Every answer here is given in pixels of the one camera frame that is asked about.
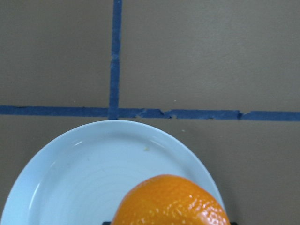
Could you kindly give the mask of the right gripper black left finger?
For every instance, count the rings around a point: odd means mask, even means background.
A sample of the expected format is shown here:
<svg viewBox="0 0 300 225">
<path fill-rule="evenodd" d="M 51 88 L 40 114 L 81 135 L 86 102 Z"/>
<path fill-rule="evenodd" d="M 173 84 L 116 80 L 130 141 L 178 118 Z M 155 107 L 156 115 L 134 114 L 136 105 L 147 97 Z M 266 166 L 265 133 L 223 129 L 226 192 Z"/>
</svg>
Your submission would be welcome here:
<svg viewBox="0 0 300 225">
<path fill-rule="evenodd" d="M 110 224 L 111 224 L 110 221 L 104 221 L 104 222 L 102 223 L 102 225 L 110 225 Z"/>
</svg>

